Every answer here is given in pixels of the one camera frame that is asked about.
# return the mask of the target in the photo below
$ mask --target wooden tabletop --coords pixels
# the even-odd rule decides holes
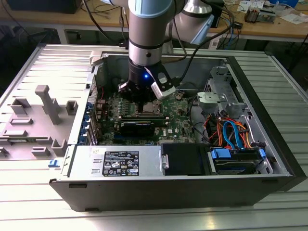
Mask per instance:
[[[114,8],[111,5],[105,5],[100,0],[89,1],[89,7],[92,10],[93,6],[103,5],[98,10],[104,11]],[[308,23],[301,23],[298,25],[289,23],[279,17],[276,17],[275,23],[261,23],[255,24],[246,23],[244,21],[244,13],[238,13],[236,5],[229,7],[235,15],[235,20],[243,23],[242,35],[253,35],[253,36],[269,36],[269,37],[288,37],[288,38],[304,38],[308,33]],[[6,8],[9,10],[11,15],[20,22],[33,22],[33,23],[44,23],[44,24],[66,24],[66,25],[83,25],[93,26],[93,22],[89,18],[87,12],[79,9],[75,14],[64,14],[64,13],[46,13],[46,12],[27,12],[27,11],[11,11],[7,5]],[[308,10],[308,5],[297,4],[296,9]],[[119,24],[119,13],[120,8],[116,8],[109,11],[105,16],[99,16],[93,14],[95,20],[100,26],[114,26],[120,27]],[[2,6],[0,7],[0,21],[11,21],[9,15],[4,11]],[[219,22],[218,28],[211,28],[210,32],[220,32],[225,28],[224,20]]]

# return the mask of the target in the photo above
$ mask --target green circuit board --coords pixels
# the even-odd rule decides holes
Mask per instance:
[[[183,93],[174,93],[162,101],[155,100],[144,106],[139,115],[136,105],[122,99],[118,94],[105,99],[102,105],[99,145],[160,145],[164,142],[192,142],[195,135],[188,121],[187,98]],[[155,124],[154,134],[150,137],[123,137],[119,128],[125,121]]]

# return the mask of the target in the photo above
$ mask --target black plastic cover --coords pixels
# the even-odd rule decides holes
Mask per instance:
[[[169,168],[166,176],[204,176],[210,175],[207,152],[204,144],[164,143],[161,145],[162,155],[168,156]]]
[[[75,13],[81,0],[7,0],[13,11]]]

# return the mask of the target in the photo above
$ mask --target sticker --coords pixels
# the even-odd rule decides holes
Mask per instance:
[[[105,154],[105,148],[92,148],[91,154]]]
[[[104,153],[105,177],[139,176],[139,152],[106,152],[104,149]]]

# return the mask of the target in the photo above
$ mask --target motherboard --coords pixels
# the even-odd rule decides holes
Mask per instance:
[[[195,143],[188,120],[188,98],[176,92],[162,101],[138,106],[114,93],[98,101],[99,145],[160,145],[167,142]]]

